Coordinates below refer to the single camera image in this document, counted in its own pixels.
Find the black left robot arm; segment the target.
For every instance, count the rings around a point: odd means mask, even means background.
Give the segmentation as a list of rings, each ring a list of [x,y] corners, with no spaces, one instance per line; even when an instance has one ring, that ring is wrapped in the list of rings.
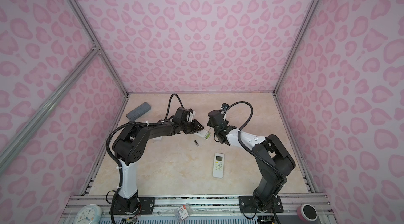
[[[155,123],[129,122],[113,130],[107,138],[106,152],[117,164],[119,184],[110,202],[109,214],[137,215],[142,212],[138,196],[137,165],[149,140],[177,134],[198,133],[204,126],[194,119],[192,109],[178,108],[170,118]]]

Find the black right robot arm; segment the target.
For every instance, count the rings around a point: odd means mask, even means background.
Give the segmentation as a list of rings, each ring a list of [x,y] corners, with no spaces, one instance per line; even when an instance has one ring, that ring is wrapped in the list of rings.
[[[272,210],[275,198],[287,182],[287,176],[296,168],[296,163],[278,136],[256,136],[229,125],[226,112],[213,110],[208,113],[207,125],[221,144],[239,147],[252,155],[262,176],[254,190],[253,203],[260,212]]]

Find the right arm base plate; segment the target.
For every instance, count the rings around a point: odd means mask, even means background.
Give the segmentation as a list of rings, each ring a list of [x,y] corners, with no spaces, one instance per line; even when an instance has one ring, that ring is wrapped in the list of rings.
[[[283,213],[284,208],[280,197],[270,197],[269,201],[261,201],[255,196],[239,196],[241,213]]]

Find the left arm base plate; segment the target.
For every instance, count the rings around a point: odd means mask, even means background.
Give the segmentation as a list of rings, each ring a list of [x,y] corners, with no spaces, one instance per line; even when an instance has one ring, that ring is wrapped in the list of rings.
[[[126,199],[118,195],[112,209],[113,215],[151,215],[155,205],[155,197],[135,197]]]

